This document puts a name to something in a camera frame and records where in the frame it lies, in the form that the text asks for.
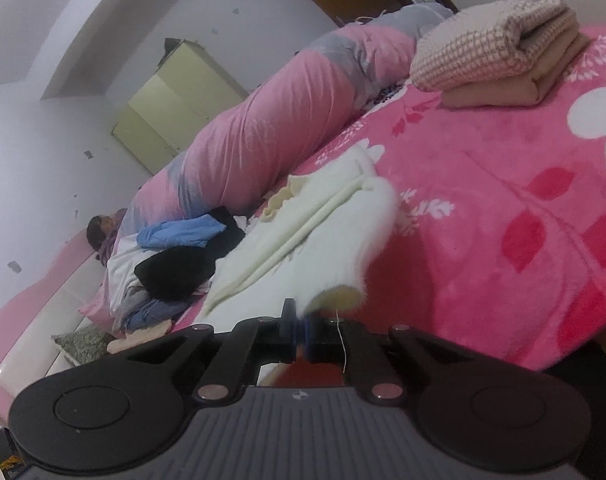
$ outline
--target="pink checkered towel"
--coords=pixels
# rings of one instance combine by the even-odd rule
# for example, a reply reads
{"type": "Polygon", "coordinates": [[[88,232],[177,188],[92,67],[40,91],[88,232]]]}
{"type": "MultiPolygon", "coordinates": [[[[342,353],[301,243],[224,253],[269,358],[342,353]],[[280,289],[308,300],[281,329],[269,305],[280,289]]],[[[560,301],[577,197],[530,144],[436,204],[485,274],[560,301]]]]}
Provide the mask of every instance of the pink checkered towel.
{"type": "Polygon", "coordinates": [[[576,13],[563,0],[501,0],[470,7],[419,41],[412,82],[430,92],[523,74],[576,25],[576,13]]]}

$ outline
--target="metal screw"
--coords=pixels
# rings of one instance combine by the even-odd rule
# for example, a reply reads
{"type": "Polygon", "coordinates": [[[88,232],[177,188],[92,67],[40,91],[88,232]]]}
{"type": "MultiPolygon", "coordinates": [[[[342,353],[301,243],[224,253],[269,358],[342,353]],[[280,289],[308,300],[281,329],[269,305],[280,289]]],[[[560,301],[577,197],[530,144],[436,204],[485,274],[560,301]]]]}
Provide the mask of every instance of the metal screw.
{"type": "Polygon", "coordinates": [[[205,400],[221,400],[228,393],[229,390],[223,384],[206,384],[197,391],[198,396],[205,400]]]}
{"type": "Polygon", "coordinates": [[[377,399],[398,399],[403,395],[403,388],[398,384],[381,383],[372,388],[372,393],[377,399]]]}

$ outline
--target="pink headboard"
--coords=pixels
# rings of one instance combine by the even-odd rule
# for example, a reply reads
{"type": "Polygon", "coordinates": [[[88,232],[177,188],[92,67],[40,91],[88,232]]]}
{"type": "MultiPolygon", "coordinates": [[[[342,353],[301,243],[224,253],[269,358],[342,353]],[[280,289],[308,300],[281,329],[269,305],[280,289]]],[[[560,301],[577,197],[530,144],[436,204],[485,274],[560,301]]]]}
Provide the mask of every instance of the pink headboard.
{"type": "MultiPolygon", "coordinates": [[[[65,244],[41,280],[17,294],[1,308],[0,364],[43,306],[93,252],[83,230],[65,244]]],[[[12,400],[12,395],[0,385],[0,417],[3,420],[7,420],[12,400]]]]}

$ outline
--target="person lying in bed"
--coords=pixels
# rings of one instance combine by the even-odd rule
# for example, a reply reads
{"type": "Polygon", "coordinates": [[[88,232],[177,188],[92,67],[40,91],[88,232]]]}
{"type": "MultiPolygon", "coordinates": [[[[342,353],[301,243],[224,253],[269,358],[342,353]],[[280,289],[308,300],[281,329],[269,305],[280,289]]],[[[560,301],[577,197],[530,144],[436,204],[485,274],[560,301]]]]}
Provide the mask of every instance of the person lying in bed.
{"type": "Polygon", "coordinates": [[[88,222],[86,238],[92,248],[98,252],[96,259],[102,266],[107,265],[107,260],[112,255],[116,234],[119,231],[123,217],[127,209],[119,209],[112,216],[94,216],[88,222]]]}

